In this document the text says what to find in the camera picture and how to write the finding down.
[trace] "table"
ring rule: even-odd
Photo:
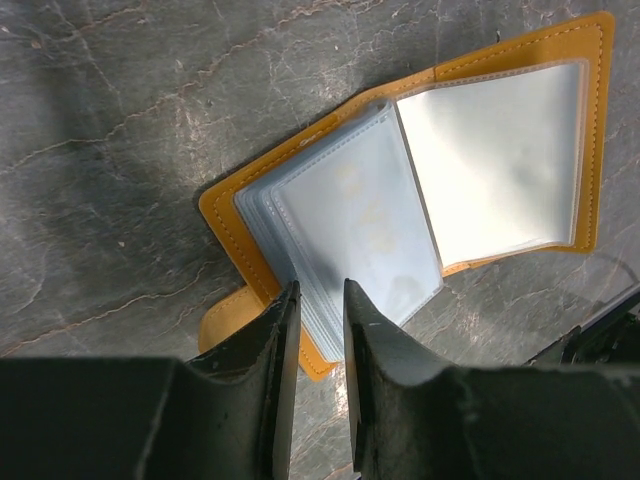
[[[640,7],[558,0],[0,1],[0,355],[196,354],[243,284],[200,193],[355,93],[606,5],[597,251],[456,274],[407,330],[520,363],[638,282]],[[299,375],[291,478],[352,478],[344,370]]]

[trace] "open wallet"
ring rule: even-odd
[[[200,210],[247,282],[206,351],[299,280],[299,361],[342,359],[342,286],[402,325],[443,277],[597,238],[614,20],[572,19],[367,90],[208,189]]]

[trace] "marble surface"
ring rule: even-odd
[[[600,238],[456,274],[408,324],[519,363],[638,282],[634,0],[0,0],[0,355],[196,353],[242,285],[204,188],[367,87],[598,9],[616,15]],[[291,478],[352,478],[344,371],[299,375]]]

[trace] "tan leather cover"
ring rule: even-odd
[[[393,97],[436,81],[456,80],[560,60],[576,58],[589,60],[586,135],[575,244],[571,247],[553,248],[553,250],[579,253],[593,250],[597,236],[613,32],[613,16],[607,12],[599,12],[527,33],[401,80],[372,88],[355,96],[315,124],[204,192],[200,197],[202,214],[249,288],[255,293],[255,302],[247,307],[247,313],[242,312],[243,320],[234,319],[235,322],[242,324],[245,320],[248,321],[248,317],[255,317],[255,310],[266,307],[279,293],[280,286],[236,212],[233,195],[248,183],[334,130],[368,102],[379,97]],[[444,274],[448,275],[485,263],[487,263],[486,260],[458,264],[447,269]],[[216,313],[207,314],[205,323],[228,321],[229,315],[226,312],[223,314],[225,310],[223,305],[216,306],[214,309],[217,309]],[[237,311],[230,311],[230,313],[240,315]],[[304,329],[300,338],[300,364],[313,380],[321,379],[334,366],[324,361]]]

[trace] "yellow leather wallet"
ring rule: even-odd
[[[580,181],[577,184],[579,186],[576,187],[576,201],[573,204],[572,237],[570,242],[550,248],[574,253],[588,253],[593,250],[597,237],[613,33],[613,17],[607,12],[599,12],[527,33],[401,80],[370,89],[350,99],[312,126],[208,189],[200,198],[200,210],[244,277],[247,286],[222,300],[207,312],[201,325],[200,350],[206,351],[242,328],[255,318],[280,291],[276,276],[234,205],[234,195],[344,125],[347,120],[354,117],[354,114],[361,111],[363,106],[379,98],[399,99],[398,105],[402,111],[405,108],[402,106],[402,99],[407,95],[414,95],[415,92],[425,89],[429,91],[430,86],[439,85],[441,82],[449,82],[449,85],[456,81],[464,83],[464,79],[471,77],[487,78],[486,76],[490,75],[499,77],[507,71],[531,70],[543,65],[563,64],[576,60],[586,66],[580,77],[584,90],[584,102],[581,102],[579,107],[583,118],[580,123],[581,148],[578,150],[581,158],[576,162],[576,168],[579,170],[577,177]],[[441,104],[445,102],[446,107],[447,101],[449,100],[439,100],[433,95],[429,99],[430,105],[436,105],[436,107],[438,102]],[[446,112],[446,108],[438,110],[436,107],[430,107],[431,114],[440,118],[439,112]],[[409,113],[401,113],[407,118],[413,118],[410,110],[409,106],[407,107]],[[420,135],[420,121],[422,120],[412,123],[413,133],[411,128],[407,128],[407,136]],[[437,165],[437,168],[441,169],[442,165],[442,163]],[[445,178],[451,178],[453,174],[455,170],[446,172]],[[464,185],[464,179],[459,181],[456,179],[456,183]],[[430,216],[437,217],[437,212],[432,215],[428,199],[427,210]],[[454,242],[456,238],[455,231],[452,230],[452,232],[448,237],[451,241],[447,240],[446,245]],[[438,241],[441,254],[444,248],[443,243]],[[522,245],[520,251],[537,248],[540,247]],[[495,255],[483,257],[471,255],[458,256],[460,257],[458,258],[454,250],[451,255],[447,252],[450,261],[445,262],[443,275],[483,265],[504,256],[498,252]],[[468,258],[483,258],[483,260],[467,261]],[[299,360],[305,372],[315,381],[322,379],[335,366],[335,363],[329,363],[324,359],[304,329],[300,339]]]

